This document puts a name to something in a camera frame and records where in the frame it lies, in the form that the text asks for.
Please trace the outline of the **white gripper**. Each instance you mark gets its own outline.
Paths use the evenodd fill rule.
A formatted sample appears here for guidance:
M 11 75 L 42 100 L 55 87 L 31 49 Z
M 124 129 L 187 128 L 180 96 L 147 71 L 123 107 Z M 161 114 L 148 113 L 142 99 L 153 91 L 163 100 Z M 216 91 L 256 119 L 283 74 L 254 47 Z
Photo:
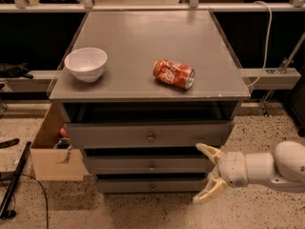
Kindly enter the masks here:
M 218 163 L 218 173 L 222 177 L 208 175 L 206 187 L 193 197 L 193 204 L 204 204 L 220 197 L 228 184 L 231 187 L 246 187 L 248 176 L 246 158 L 241 152 L 222 153 L 219 149 L 204 143 L 196 143 L 195 147 L 213 164 Z

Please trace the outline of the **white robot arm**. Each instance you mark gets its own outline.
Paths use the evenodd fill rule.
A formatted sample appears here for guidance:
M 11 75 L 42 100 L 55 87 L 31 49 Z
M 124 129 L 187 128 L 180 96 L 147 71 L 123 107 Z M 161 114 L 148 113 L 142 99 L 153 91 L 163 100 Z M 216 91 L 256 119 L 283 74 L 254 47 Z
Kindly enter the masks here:
M 208 174 L 208 183 L 193 198 L 194 204 L 218 198 L 227 187 L 239 188 L 249 184 L 280 192 L 305 192 L 305 146 L 302 144 L 283 141 L 275 146 L 272 154 L 222 152 L 203 143 L 197 143 L 196 148 L 214 164 L 218 177 Z

